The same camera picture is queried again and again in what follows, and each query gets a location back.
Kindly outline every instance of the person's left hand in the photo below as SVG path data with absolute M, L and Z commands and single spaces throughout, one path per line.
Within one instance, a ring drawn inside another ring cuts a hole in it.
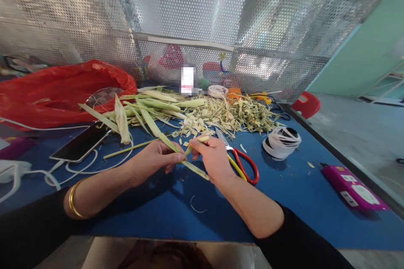
M 175 153 L 162 141 L 154 141 L 121 166 L 130 178 L 131 187 L 139 186 L 161 167 L 167 174 L 178 162 L 185 160 L 182 147 L 176 142 L 172 143 L 181 153 Z

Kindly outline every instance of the orange object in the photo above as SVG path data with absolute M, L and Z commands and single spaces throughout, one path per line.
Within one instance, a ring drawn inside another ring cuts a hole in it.
M 241 95 L 241 89 L 238 87 L 231 87 L 227 93 L 227 98 L 229 100 L 244 100 L 244 98 L 239 95 Z

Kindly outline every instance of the scissors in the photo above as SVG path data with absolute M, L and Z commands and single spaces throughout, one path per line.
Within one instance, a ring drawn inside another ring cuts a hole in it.
M 217 127 L 216 127 L 216 134 L 218 135 L 218 138 L 224 142 L 224 145 L 226 146 L 226 150 L 231 150 L 233 152 L 237 163 L 233 161 L 233 159 L 231 158 L 231 156 L 229 156 L 229 154 L 227 154 L 227 157 L 228 157 L 230 163 L 233 165 L 233 167 L 239 173 L 240 177 L 242 179 L 244 179 L 245 181 L 249 182 L 250 184 L 256 185 L 258 183 L 258 181 L 260 180 L 260 174 L 258 172 L 257 165 L 254 163 L 254 161 L 249 156 L 247 156 L 246 154 L 239 151 L 237 148 L 231 147 L 229 145 L 229 143 L 227 143 L 227 140 L 224 138 L 222 132 Z M 239 156 L 242 156 L 243 158 L 245 158 L 250 163 L 250 165 L 252 166 L 252 169 L 254 170 L 254 175 L 255 175 L 254 180 L 251 180 L 248 177 L 248 175 L 246 174 L 246 172 L 244 170 L 244 167 L 243 167 L 243 164 L 240 161 Z

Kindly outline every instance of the gold bangle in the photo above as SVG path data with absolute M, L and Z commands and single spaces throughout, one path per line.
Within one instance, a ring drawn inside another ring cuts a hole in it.
M 89 219 L 89 217 L 86 217 L 86 216 L 80 214 L 80 213 L 77 211 L 77 209 L 76 209 L 76 207 L 74 206 L 74 203 L 73 203 L 74 192 L 76 191 L 77 186 L 78 186 L 82 181 L 84 181 L 85 179 L 87 179 L 87 178 L 81 179 L 80 181 L 78 181 L 78 182 L 72 187 L 72 190 L 70 191 L 70 195 L 69 195 L 69 207 L 70 207 L 71 211 L 73 211 L 78 217 L 80 217 L 80 218 L 82 218 L 82 219 Z

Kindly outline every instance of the red scissor handle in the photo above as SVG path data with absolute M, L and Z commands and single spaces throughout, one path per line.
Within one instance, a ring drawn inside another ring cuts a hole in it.
M 249 182 L 252 185 L 256 185 L 258 183 L 258 181 L 260 180 L 260 173 L 258 172 L 257 165 L 254 163 L 254 161 L 249 156 L 247 156 L 245 153 L 242 153 L 237 148 L 233 148 L 232 150 L 233 150 L 234 157 L 236 158 L 237 164 L 239 165 L 240 170 L 244 173 L 245 178 L 247 179 L 247 182 Z M 254 175 L 255 175 L 254 180 L 251 180 L 248 177 L 248 175 L 246 174 L 243 164 L 240 161 L 239 155 L 242 156 L 243 158 L 245 158 L 248 163 L 250 163 L 252 169 L 254 170 Z

